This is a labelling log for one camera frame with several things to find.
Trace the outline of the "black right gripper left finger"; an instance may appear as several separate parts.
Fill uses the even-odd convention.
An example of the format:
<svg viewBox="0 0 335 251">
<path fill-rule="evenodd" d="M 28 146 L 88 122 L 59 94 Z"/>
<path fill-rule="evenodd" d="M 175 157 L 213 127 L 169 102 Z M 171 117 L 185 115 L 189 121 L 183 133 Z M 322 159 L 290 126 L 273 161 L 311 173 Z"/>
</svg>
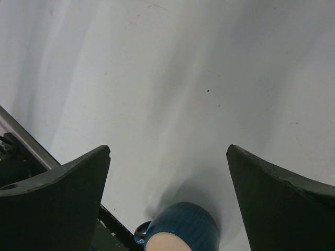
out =
<svg viewBox="0 0 335 251">
<path fill-rule="evenodd" d="M 1 250 L 89 250 L 110 165 L 101 145 L 1 187 Z"/>
</svg>

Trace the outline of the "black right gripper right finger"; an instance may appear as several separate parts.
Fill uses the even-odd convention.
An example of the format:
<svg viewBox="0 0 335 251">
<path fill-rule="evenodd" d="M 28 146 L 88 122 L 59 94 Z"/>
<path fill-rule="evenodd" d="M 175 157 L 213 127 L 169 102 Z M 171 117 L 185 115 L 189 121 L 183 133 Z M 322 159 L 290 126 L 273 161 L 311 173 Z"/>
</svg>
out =
<svg viewBox="0 0 335 251">
<path fill-rule="evenodd" d="M 251 250 L 334 250 L 334 186 L 237 145 L 226 156 Z"/>
</svg>

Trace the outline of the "dark blue mug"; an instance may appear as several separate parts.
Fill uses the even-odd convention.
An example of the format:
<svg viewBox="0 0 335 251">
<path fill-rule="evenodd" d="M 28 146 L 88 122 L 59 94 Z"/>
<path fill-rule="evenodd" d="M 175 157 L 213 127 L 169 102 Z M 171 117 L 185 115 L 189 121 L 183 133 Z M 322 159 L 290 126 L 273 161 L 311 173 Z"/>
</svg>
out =
<svg viewBox="0 0 335 251">
<path fill-rule="evenodd" d="M 144 250 L 218 250 L 220 234 L 205 209 L 178 202 L 138 226 L 134 240 Z"/>
</svg>

